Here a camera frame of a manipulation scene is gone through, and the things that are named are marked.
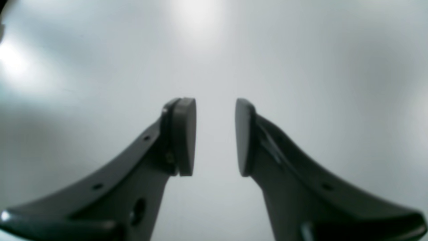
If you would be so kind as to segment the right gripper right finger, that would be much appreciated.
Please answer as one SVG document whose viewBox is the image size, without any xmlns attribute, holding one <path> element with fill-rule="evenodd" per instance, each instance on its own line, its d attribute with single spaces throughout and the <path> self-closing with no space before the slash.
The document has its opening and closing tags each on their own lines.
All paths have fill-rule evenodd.
<svg viewBox="0 0 428 241">
<path fill-rule="evenodd" d="M 312 160 L 245 98 L 235 105 L 240 174 L 260 187 L 277 241 L 418 241 L 427 222 Z"/>
</svg>

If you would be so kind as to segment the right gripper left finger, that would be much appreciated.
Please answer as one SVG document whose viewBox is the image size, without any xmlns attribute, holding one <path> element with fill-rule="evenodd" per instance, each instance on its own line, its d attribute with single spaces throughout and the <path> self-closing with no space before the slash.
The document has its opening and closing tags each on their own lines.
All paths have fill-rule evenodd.
<svg viewBox="0 0 428 241">
<path fill-rule="evenodd" d="M 170 177 L 192 176 L 194 98 L 174 98 L 107 165 L 39 200 L 4 209 L 1 230 L 30 241 L 149 241 Z"/>
</svg>

